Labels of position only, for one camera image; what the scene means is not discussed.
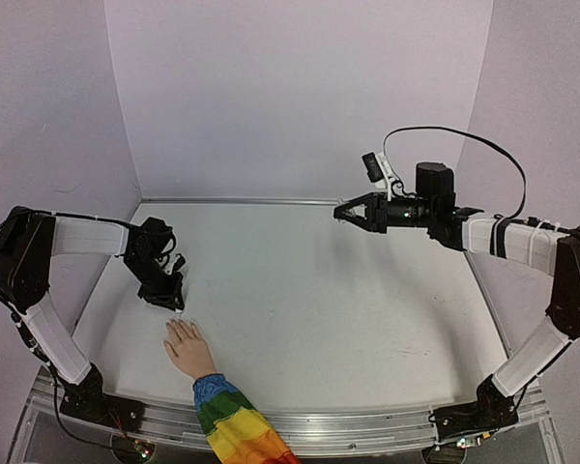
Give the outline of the clear nail polish bottle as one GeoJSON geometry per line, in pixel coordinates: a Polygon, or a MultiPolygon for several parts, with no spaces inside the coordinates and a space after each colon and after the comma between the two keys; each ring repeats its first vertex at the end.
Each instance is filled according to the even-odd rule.
{"type": "Polygon", "coordinates": [[[339,221],[348,218],[364,219],[363,198],[344,199],[339,197],[333,209],[333,217],[339,221]]]}

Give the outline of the rainbow striped sleeve forearm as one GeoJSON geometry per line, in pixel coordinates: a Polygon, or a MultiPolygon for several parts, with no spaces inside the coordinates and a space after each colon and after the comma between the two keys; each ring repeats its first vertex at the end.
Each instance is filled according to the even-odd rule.
{"type": "Polygon", "coordinates": [[[202,432],[220,463],[299,461],[266,418],[224,375],[197,379],[193,393],[202,432]]]}

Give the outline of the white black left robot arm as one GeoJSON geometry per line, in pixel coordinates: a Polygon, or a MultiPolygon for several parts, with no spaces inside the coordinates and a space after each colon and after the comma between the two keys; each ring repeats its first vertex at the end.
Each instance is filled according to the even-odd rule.
{"type": "Polygon", "coordinates": [[[20,338],[49,370],[64,397],[57,414],[136,431],[142,402],[104,392],[100,370],[80,350],[50,295],[50,266],[58,255],[99,254],[123,260],[139,281],[139,299],[175,312],[185,308],[183,255],[171,226],[155,217],[136,225],[118,219],[15,206],[0,223],[0,304],[20,338]]]}

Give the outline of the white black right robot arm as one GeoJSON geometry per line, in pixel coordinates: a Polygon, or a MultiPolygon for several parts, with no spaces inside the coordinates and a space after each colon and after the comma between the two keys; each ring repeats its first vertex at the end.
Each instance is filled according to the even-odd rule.
{"type": "Polygon", "coordinates": [[[580,338],[580,226],[566,229],[536,217],[489,217],[481,209],[459,208],[454,173],[438,162],[419,163],[416,192],[402,197],[393,193],[392,170],[381,156],[368,154],[363,162],[379,189],[335,207],[335,219],[371,233],[423,228],[443,247],[484,253],[552,277],[543,319],[518,351],[479,384],[476,400],[438,408],[430,417],[441,440],[517,423],[524,391],[580,338]]]}

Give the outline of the mannequin hand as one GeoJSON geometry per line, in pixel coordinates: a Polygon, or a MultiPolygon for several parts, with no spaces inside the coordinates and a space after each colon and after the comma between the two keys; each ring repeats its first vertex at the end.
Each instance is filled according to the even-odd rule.
{"type": "Polygon", "coordinates": [[[196,381],[218,374],[207,341],[194,323],[172,319],[165,324],[167,338],[163,344],[172,363],[196,381]]]}

